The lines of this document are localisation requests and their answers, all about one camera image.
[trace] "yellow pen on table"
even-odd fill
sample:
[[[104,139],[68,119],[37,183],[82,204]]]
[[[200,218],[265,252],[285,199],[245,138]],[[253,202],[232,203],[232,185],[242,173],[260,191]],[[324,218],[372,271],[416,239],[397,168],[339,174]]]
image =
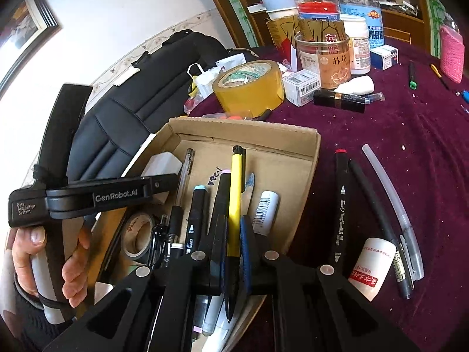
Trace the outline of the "yellow pen on table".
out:
[[[233,147],[231,186],[228,208],[227,256],[225,258],[225,310],[227,320],[233,318],[239,289],[241,194],[246,184],[246,150]]]
[[[446,82],[444,81],[444,79],[441,77],[441,74],[439,73],[437,67],[436,67],[434,64],[430,64],[430,67],[431,67],[431,69],[433,70],[433,72],[437,75],[438,79],[441,81],[441,83],[443,84],[443,86],[445,86],[448,91],[451,91],[451,89],[449,88],[449,86],[446,84]]]

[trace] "cardboard box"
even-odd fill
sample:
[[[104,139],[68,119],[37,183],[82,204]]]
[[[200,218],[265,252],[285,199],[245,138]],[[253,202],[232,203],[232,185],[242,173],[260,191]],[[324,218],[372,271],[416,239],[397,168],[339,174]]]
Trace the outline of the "cardboard box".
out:
[[[380,70],[389,69],[399,63],[399,51],[389,45],[379,46],[370,50],[371,65]]]
[[[298,16],[277,18],[267,22],[273,44],[277,50],[292,65],[293,71],[298,71],[295,35],[299,33]]]
[[[301,107],[313,100],[315,90],[321,88],[320,76],[309,70],[301,70],[282,79],[285,98]]]
[[[183,161],[187,148],[195,151],[191,176],[183,198],[185,212],[181,234],[185,235],[194,186],[206,185],[210,188],[211,210],[217,192],[217,180],[213,181],[213,186],[209,186],[208,182],[212,182],[210,178],[219,170],[231,167],[233,146],[241,145],[246,148],[246,174],[256,174],[249,214],[251,217],[254,215],[264,190],[273,190],[280,195],[269,240],[274,250],[286,253],[310,191],[320,139],[315,129],[278,123],[174,118],[156,134],[131,166],[127,176],[140,176],[150,157],[157,153],[169,151]],[[174,196],[175,192],[170,193],[163,206],[167,214],[174,203]],[[124,209],[118,209],[103,213],[93,229],[93,243],[97,245],[97,250],[92,250],[88,279],[91,297],[107,246],[124,212]],[[245,332],[264,298],[257,296],[248,300],[226,349],[232,348]],[[197,345],[203,342],[202,337]]]

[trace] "black sleeve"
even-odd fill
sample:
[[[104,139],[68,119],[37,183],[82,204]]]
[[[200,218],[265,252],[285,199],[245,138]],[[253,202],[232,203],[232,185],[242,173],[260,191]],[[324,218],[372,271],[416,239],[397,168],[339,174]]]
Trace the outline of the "black sleeve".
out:
[[[15,274],[16,312],[21,321],[21,342],[27,352],[42,351],[53,339],[72,324],[50,324],[38,299],[26,293],[18,284]]]

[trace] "human hand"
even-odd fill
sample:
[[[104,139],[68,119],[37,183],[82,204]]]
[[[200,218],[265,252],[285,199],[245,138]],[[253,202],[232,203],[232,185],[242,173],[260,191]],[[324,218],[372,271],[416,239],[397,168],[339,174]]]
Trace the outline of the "human hand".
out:
[[[90,232],[82,227],[78,233],[77,248],[62,268],[65,281],[62,292],[70,305],[77,307],[86,297],[88,290],[88,256],[90,249]],[[47,235],[42,226],[19,228],[13,243],[13,264],[15,265],[18,283],[28,294],[38,296],[38,288],[32,273],[31,255],[45,248]]]

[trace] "white wall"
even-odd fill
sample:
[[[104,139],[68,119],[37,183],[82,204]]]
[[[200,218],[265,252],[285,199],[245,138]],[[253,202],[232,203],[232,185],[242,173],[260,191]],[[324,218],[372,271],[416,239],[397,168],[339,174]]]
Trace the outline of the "white wall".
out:
[[[212,0],[46,1],[62,29],[25,65],[0,100],[1,246],[8,226],[8,195],[20,187],[34,160],[62,84],[91,84],[146,39],[215,8]],[[234,45],[221,17],[204,28],[226,47]]]

